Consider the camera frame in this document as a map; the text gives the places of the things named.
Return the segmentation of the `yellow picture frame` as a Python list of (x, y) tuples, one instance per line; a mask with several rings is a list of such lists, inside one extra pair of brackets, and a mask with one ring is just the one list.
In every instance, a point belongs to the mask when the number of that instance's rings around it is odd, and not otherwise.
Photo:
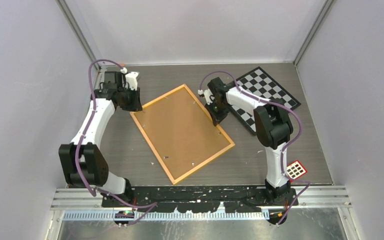
[(173, 185), (235, 146), (186, 84), (130, 115)]

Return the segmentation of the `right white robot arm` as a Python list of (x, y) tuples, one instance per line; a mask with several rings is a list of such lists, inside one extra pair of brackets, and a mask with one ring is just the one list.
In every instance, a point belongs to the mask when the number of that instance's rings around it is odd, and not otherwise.
[(271, 205), (279, 205), (291, 189), (283, 158), (293, 126), (285, 106), (280, 100), (270, 101), (249, 93), (235, 82), (225, 84), (219, 77), (207, 86), (198, 93), (205, 98), (205, 108), (214, 126), (227, 117), (230, 107), (238, 107), (254, 118), (256, 136), (265, 148), (267, 160), (265, 198)]

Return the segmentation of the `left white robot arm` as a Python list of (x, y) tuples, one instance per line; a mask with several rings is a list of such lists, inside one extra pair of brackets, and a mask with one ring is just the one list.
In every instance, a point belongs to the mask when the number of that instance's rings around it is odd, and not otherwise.
[(99, 87), (90, 97), (89, 110), (79, 131), (69, 144), (61, 144), (58, 155), (66, 183), (79, 188), (99, 187), (114, 194), (121, 207), (133, 202), (130, 182), (109, 171), (100, 151), (103, 134), (117, 108), (128, 112), (142, 111), (139, 73), (106, 71), (100, 73)]

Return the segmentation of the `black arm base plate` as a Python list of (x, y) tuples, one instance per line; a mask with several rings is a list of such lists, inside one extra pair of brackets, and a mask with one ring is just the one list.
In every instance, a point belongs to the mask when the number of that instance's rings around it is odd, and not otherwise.
[(156, 206), (151, 212), (157, 213), (213, 213), (224, 208), (226, 213), (254, 213), (261, 207), (286, 209), (296, 206), (295, 189), (274, 198), (265, 188), (258, 185), (190, 185), (190, 186), (135, 186), (125, 194), (112, 196), (104, 193), (102, 207), (121, 208), (123, 202), (138, 206), (140, 213)]

